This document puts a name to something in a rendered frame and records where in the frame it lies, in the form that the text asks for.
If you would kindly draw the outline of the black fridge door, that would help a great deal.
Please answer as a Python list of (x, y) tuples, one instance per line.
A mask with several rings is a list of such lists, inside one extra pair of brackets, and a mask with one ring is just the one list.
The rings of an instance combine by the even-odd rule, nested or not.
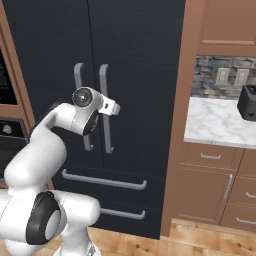
[(106, 64), (107, 170), (164, 178), (185, 0), (88, 0), (95, 67)]
[(74, 67), (96, 87), (87, 0), (2, 0), (36, 120), (55, 103), (71, 103)]

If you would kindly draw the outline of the black fridge drawer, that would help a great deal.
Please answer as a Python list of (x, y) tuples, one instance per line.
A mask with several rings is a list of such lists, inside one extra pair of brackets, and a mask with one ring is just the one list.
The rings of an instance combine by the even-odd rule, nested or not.
[[(106, 185), (68, 180), (62, 177), (62, 170), (69, 174), (141, 184), (147, 180), (144, 190), (131, 190)], [(100, 202), (113, 202), (132, 206), (161, 209), (164, 201), (165, 181), (152, 176), (127, 174), (104, 169), (80, 167), (65, 164), (53, 177), (54, 188), (79, 194), (87, 194)]]
[(107, 214), (100, 214), (94, 228), (100, 228), (109, 231), (122, 232), (147, 238), (159, 239), (162, 221), (162, 211), (153, 208), (125, 205), (113, 202), (100, 202), (101, 207), (123, 212), (140, 214), (142, 210), (146, 215), (142, 220), (135, 220)]

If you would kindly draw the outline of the brown tall side panel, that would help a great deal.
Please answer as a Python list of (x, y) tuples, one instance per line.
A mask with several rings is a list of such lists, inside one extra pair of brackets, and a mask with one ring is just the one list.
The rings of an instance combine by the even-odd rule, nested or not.
[(181, 161), (194, 62), (200, 42), (204, 5), (204, 0), (186, 0), (185, 3), (161, 223), (161, 235), (164, 237), (169, 236), (171, 220), (176, 210), (175, 192), (177, 189), (178, 169)]

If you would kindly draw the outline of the brown drawer front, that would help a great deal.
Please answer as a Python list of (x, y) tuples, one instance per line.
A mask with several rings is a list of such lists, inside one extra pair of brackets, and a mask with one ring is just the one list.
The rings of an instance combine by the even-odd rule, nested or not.
[(230, 204), (256, 207), (256, 199), (248, 198), (245, 192), (256, 195), (256, 180), (237, 177), (228, 202)]
[[(200, 153), (212, 156), (221, 155), (221, 158), (219, 160), (204, 159), (200, 157)], [(186, 143), (183, 151), (183, 160), (187, 164), (237, 169), (243, 153), (244, 150), (241, 148)]]
[(242, 157), (238, 175), (256, 179), (256, 149), (246, 149)]
[(236, 216), (243, 220), (256, 221), (256, 208), (227, 205), (220, 222), (224, 227), (256, 232), (256, 225), (237, 222)]

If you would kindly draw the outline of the black microwave oven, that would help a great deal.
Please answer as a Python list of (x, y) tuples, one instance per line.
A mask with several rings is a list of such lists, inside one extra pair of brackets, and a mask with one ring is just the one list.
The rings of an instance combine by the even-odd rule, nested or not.
[(17, 99), (12, 87), (8, 70), (0, 50), (0, 104), (17, 105)]

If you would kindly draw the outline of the black toaster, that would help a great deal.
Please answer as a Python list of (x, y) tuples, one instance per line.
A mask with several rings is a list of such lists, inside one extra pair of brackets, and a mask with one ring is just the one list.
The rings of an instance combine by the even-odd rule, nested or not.
[(237, 108), (244, 120), (256, 122), (256, 85), (242, 87)]

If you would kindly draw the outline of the black wall oven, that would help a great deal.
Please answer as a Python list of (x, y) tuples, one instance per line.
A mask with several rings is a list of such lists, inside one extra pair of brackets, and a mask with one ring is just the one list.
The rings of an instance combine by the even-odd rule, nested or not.
[(0, 117), (0, 179), (9, 162), (28, 143), (28, 133), (22, 119)]

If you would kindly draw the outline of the white wall socket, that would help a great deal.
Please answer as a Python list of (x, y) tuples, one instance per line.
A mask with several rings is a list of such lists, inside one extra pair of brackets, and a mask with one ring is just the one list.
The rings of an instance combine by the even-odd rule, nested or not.
[(226, 85), (228, 82), (230, 69), (229, 68), (219, 68), (216, 76), (216, 85)]
[(236, 73), (234, 85), (236, 87), (245, 85), (247, 82), (248, 75), (249, 75), (248, 69), (238, 69)]

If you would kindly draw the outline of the brown wall cupboard door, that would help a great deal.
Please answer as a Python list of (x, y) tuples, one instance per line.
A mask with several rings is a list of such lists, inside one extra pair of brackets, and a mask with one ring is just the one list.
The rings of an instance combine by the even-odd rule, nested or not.
[(256, 0), (205, 0), (201, 43), (256, 46)]

